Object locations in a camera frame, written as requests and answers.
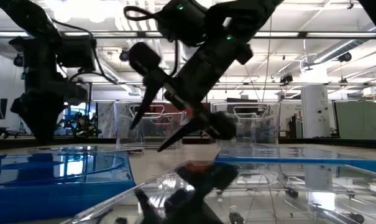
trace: white pillar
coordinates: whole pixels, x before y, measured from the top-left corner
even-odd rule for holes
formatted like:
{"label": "white pillar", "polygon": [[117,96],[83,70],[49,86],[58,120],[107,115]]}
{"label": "white pillar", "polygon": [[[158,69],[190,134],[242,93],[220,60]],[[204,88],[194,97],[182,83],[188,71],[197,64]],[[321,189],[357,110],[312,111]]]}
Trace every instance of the white pillar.
{"label": "white pillar", "polygon": [[[326,83],[326,67],[315,65],[312,70],[301,70],[303,83]],[[303,111],[303,137],[330,137],[330,117],[327,86],[303,86],[301,89]]]}

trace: blue plastic tray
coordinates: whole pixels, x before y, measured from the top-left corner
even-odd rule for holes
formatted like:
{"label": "blue plastic tray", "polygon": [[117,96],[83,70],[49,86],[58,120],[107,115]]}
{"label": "blue plastic tray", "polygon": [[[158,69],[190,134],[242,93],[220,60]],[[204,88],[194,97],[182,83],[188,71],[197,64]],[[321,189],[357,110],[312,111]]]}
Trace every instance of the blue plastic tray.
{"label": "blue plastic tray", "polygon": [[132,187],[126,152],[0,155],[0,223],[70,217]]}
{"label": "blue plastic tray", "polygon": [[303,147],[223,147],[215,162],[268,162],[300,164],[345,164],[376,172],[376,160]]}

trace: clear plastic lid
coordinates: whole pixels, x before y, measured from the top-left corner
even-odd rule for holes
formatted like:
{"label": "clear plastic lid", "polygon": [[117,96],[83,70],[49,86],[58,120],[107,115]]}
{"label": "clear plastic lid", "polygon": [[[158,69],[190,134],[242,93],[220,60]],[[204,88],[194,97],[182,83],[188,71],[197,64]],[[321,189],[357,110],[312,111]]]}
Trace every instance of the clear plastic lid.
{"label": "clear plastic lid", "polygon": [[[239,175],[205,202],[224,223],[376,223],[376,173],[329,164],[235,164]],[[174,171],[143,183],[159,214],[177,190],[194,188]],[[142,209],[128,190],[66,223],[140,223]]]}

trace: black robotic arm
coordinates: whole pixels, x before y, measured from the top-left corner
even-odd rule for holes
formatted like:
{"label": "black robotic arm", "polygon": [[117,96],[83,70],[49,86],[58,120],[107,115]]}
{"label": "black robotic arm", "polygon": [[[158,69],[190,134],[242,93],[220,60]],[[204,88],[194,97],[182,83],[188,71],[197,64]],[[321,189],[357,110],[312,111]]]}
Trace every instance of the black robotic arm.
{"label": "black robotic arm", "polygon": [[92,72],[94,40],[88,35],[62,36],[47,13],[30,0],[0,0],[0,8],[30,35],[9,42],[23,54],[25,82],[25,92],[15,99],[11,111],[26,122],[41,144],[48,144],[58,115],[65,109],[64,102],[78,105],[88,95],[84,88],[57,72],[57,64]]}
{"label": "black robotic arm", "polygon": [[2,9],[31,37],[60,43],[62,37],[47,13],[30,0],[0,0]]}
{"label": "black robotic arm", "polygon": [[[173,77],[159,68],[161,58],[142,42],[129,51],[131,67],[144,78],[145,96],[134,118],[134,128],[143,117],[161,87],[164,97],[179,110],[193,110],[190,122],[165,141],[162,151],[189,133],[205,130],[214,139],[229,140],[236,135],[236,125],[223,113],[210,113],[201,101],[222,77],[233,61],[241,64],[253,54],[247,44],[268,21],[282,0],[238,0],[215,4],[209,9],[194,0],[171,0],[164,8],[151,14],[134,6],[124,8],[133,21],[155,19],[158,30],[170,42],[180,40],[187,46],[199,46],[185,65]],[[131,17],[129,11],[145,14]]]}

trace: green partition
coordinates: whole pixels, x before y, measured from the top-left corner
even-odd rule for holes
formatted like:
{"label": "green partition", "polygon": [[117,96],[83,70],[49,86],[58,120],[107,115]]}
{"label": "green partition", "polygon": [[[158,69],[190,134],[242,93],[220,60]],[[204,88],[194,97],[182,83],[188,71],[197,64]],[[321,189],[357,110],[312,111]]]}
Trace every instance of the green partition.
{"label": "green partition", "polygon": [[336,102],[339,135],[342,139],[376,139],[376,102]]}

